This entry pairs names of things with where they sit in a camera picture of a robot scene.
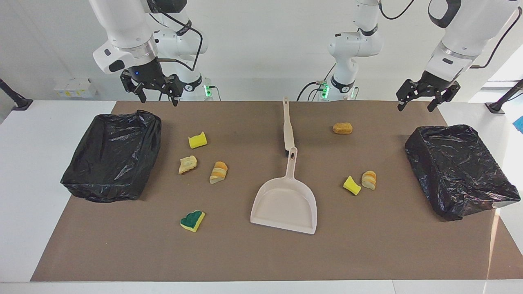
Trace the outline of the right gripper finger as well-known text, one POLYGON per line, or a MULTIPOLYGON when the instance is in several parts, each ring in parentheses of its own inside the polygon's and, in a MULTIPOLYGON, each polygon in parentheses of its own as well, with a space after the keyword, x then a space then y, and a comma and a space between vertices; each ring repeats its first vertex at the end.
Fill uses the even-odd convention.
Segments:
POLYGON ((165 77, 165 94, 171 100, 172 105, 176 107, 183 94, 183 84, 178 75, 165 77))
POLYGON ((136 96, 138 96, 140 102, 142 102, 142 103, 146 102, 146 95, 143 91, 143 89, 144 89, 143 82, 138 82, 138 84, 134 84, 132 76, 128 70, 123 70, 121 72, 120 80, 121 80, 126 92, 133 93, 136 96))

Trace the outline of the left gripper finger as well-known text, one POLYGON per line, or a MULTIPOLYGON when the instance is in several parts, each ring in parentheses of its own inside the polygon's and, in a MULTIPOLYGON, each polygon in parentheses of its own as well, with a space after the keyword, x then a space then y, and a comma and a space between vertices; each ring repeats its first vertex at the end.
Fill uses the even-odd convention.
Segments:
POLYGON ((421 89, 421 86, 423 86, 423 83, 420 81, 415 82, 411 79, 404 81, 396 92, 396 97, 398 99, 397 108, 399 111, 403 111, 408 102, 417 99, 420 96, 417 92, 421 89))
POLYGON ((435 108, 437 108, 437 106, 439 106, 443 102, 451 102, 457 94, 457 92, 460 90, 460 88, 461 87, 458 82, 453 82, 452 85, 450 85, 450 87, 443 90, 432 87, 430 93, 434 95, 434 98, 427 106, 427 110, 429 112, 433 112, 435 108))

